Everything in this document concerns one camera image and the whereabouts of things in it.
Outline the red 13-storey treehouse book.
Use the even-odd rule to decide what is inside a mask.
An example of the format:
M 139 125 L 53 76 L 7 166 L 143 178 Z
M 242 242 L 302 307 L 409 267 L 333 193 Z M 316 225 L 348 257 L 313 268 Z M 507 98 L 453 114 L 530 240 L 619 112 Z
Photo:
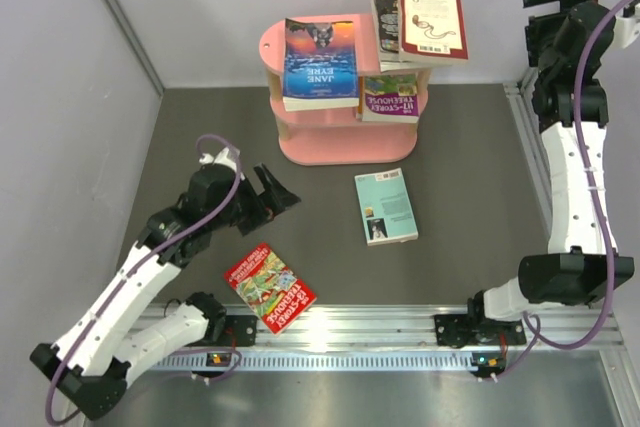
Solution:
M 317 300 L 267 243 L 259 244 L 227 270 L 224 279 L 274 335 L 286 330 Z

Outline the teal back cover book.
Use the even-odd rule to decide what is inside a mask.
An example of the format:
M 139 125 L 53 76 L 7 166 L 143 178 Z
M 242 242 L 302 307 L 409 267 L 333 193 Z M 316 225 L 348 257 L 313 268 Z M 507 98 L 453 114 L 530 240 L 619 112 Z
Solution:
M 419 232 L 401 168 L 354 177 L 368 246 L 417 240 Z

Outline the red cream pocket-watch book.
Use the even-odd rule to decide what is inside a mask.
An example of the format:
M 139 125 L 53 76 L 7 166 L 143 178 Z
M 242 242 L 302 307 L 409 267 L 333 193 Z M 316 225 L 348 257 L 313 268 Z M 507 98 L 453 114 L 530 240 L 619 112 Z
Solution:
M 428 67 L 469 60 L 462 0 L 398 0 L 399 58 Z

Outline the blue fantasy cover book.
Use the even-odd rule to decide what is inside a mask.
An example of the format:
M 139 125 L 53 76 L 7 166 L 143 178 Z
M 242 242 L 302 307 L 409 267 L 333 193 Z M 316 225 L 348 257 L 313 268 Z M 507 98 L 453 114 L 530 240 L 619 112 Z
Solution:
M 358 78 L 351 21 L 285 20 L 282 97 L 287 112 L 354 108 Z

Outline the purple 117-storey treehouse book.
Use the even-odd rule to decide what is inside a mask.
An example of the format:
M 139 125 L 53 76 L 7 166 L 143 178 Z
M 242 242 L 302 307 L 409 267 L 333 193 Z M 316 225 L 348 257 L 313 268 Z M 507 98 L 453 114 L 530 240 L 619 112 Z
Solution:
M 419 119 L 415 74 L 365 77 L 362 94 L 363 122 L 415 124 Z

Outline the black back cover book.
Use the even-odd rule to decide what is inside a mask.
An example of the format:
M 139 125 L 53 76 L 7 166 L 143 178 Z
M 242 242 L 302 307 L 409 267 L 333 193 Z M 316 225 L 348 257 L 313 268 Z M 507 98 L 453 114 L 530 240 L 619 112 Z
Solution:
M 398 0 L 371 0 L 380 62 L 399 61 Z

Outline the orange cover book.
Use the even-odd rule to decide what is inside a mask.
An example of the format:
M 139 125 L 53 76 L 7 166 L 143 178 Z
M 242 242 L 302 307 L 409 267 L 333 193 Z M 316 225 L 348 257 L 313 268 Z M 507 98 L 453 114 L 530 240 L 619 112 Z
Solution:
M 358 78 L 358 105 L 355 109 L 355 118 L 357 121 L 362 121 L 363 114 L 363 101 L 364 101 L 364 77 Z

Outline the blue nineteen eighty-four book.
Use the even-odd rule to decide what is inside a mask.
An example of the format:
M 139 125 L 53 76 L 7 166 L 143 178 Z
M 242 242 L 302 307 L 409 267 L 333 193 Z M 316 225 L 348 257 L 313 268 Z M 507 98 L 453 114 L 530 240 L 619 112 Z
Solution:
M 413 61 L 380 61 L 379 69 L 382 73 L 396 71 L 425 70 L 440 67 L 450 67 L 447 63 L 413 62 Z

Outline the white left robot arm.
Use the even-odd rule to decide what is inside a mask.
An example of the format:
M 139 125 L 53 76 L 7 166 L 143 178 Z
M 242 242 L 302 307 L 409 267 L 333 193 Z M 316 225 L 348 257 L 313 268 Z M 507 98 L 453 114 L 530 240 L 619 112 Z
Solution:
M 38 344 L 31 362 L 50 381 L 47 403 L 63 394 L 78 414 L 108 414 L 147 370 L 183 347 L 214 344 L 226 331 L 226 308 L 196 292 L 177 310 L 136 334 L 131 327 L 193 259 L 213 233 L 234 227 L 247 235 L 300 203 L 259 164 L 256 192 L 234 162 L 212 161 L 192 176 L 175 204 L 153 214 L 116 276 L 81 319 L 57 341 Z

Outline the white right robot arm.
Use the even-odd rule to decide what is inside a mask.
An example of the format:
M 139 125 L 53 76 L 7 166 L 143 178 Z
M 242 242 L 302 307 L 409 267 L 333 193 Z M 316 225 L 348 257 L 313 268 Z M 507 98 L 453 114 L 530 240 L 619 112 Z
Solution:
M 634 261 L 619 254 L 606 217 L 603 151 L 609 111 L 595 74 L 610 47 L 639 37 L 639 0 L 608 9 L 598 0 L 523 0 L 526 8 L 556 2 L 556 13 L 532 16 L 525 28 L 529 64 L 537 71 L 532 105 L 547 154 L 552 222 L 545 254 L 524 257 L 518 274 L 468 302 L 466 329 L 490 343 L 543 309 L 601 303 L 578 348 L 601 329 L 614 290 L 629 280 Z

